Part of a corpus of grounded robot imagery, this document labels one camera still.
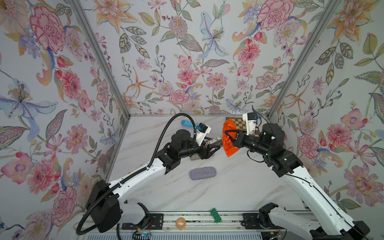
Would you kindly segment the orange fluffy cloth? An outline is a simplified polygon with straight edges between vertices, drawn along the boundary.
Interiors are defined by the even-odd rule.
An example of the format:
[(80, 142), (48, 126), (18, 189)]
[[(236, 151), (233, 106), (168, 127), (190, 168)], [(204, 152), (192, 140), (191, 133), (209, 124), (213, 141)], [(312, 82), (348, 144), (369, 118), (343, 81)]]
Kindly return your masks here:
[(240, 149), (234, 146), (234, 143), (231, 140), (231, 137), (235, 140), (237, 137), (236, 132), (230, 132), (228, 135), (226, 134), (226, 131), (229, 130), (237, 130), (237, 127), (235, 125), (235, 122), (232, 119), (228, 119), (223, 124), (223, 136), (222, 136), (222, 142), (223, 142), (223, 149), (228, 157), (231, 157), (236, 152), (238, 152)]

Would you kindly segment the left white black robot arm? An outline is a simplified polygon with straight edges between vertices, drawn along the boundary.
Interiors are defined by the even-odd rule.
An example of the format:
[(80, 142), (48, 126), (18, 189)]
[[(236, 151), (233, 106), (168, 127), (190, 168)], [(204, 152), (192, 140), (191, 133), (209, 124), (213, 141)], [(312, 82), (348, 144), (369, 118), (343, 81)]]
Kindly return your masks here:
[(186, 130), (178, 130), (147, 166), (110, 183), (101, 180), (95, 184), (86, 204), (87, 212), (77, 226), (77, 235), (94, 229), (104, 233), (123, 224), (145, 229), (151, 223), (151, 213), (142, 203), (129, 204), (129, 195), (168, 174), (183, 158), (196, 155), (206, 160), (220, 148), (204, 138), (194, 140)]

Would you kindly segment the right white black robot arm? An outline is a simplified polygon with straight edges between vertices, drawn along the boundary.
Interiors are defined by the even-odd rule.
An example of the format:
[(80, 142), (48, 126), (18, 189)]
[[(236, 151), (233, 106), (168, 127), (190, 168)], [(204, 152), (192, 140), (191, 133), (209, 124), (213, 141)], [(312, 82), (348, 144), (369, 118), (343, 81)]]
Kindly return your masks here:
[(248, 131), (225, 130), (236, 148), (247, 148), (260, 154), (267, 166), (282, 178), (306, 203), (316, 221), (310, 221), (269, 203), (259, 209), (258, 223), (262, 228), (286, 229), (305, 240), (364, 240), (370, 228), (355, 221), (313, 180), (302, 161), (284, 149), (285, 132), (277, 124), (265, 124), (259, 136)]

